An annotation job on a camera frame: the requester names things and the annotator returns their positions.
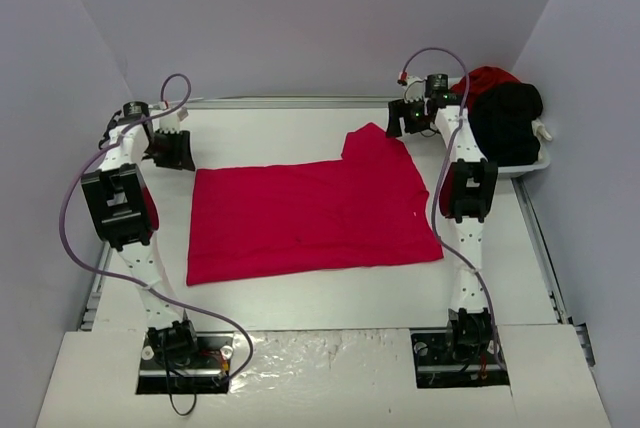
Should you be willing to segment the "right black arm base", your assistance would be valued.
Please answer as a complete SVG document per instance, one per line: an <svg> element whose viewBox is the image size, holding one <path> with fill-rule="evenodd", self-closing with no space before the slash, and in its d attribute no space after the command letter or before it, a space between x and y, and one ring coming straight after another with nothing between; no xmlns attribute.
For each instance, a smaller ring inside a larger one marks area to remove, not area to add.
<svg viewBox="0 0 640 428"><path fill-rule="evenodd" d="M508 372L487 346L476 345L455 354L440 329L412 330L410 340L418 389L510 385Z"/></svg>

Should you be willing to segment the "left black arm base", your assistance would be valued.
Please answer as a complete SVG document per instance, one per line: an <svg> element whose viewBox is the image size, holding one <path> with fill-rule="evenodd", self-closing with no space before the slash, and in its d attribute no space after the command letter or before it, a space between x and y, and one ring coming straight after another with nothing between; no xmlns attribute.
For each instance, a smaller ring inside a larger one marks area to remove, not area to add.
<svg viewBox="0 0 640 428"><path fill-rule="evenodd" d="M189 357L169 360L169 377L160 348L144 340L139 363L137 395L226 394L233 357L232 333L199 333L197 351Z"/></svg>

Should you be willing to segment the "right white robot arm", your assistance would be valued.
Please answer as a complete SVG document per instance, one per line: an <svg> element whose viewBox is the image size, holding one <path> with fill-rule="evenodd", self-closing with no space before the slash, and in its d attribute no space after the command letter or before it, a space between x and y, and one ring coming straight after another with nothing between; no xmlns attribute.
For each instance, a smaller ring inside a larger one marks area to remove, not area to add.
<svg viewBox="0 0 640 428"><path fill-rule="evenodd" d="M466 100L449 89L448 76L399 75L403 96L388 104L386 136L398 138L434 130L446 154L432 202L431 222L449 223L451 240L442 246L455 258L456 275L448 309L446 354L465 361L494 336L493 310L481 280L482 242L498 167L482 154L469 121Z"/></svg>

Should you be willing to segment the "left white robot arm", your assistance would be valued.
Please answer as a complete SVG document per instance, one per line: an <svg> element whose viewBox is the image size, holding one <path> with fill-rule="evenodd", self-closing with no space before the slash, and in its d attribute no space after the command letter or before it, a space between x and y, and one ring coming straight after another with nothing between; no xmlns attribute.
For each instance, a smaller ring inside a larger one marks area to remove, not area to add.
<svg viewBox="0 0 640 428"><path fill-rule="evenodd" d="M170 114L155 128L150 106L123 105L108 125L112 145L99 167L81 177L81 188L99 238L115 249L137 286L147 321L150 349L165 351L179 366L195 363L201 341L185 310L167 301L174 295L157 246L159 215L140 170L145 159L155 166L193 172L190 132L180 128L182 114Z"/></svg>

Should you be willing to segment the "bright red t shirt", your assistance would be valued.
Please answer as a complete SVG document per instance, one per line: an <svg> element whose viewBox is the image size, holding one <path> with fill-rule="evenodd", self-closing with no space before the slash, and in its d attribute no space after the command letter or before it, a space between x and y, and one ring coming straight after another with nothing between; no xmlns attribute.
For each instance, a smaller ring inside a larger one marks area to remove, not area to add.
<svg viewBox="0 0 640 428"><path fill-rule="evenodd" d="M199 169L186 283L439 261L429 197L405 144L374 123L337 160Z"/></svg>

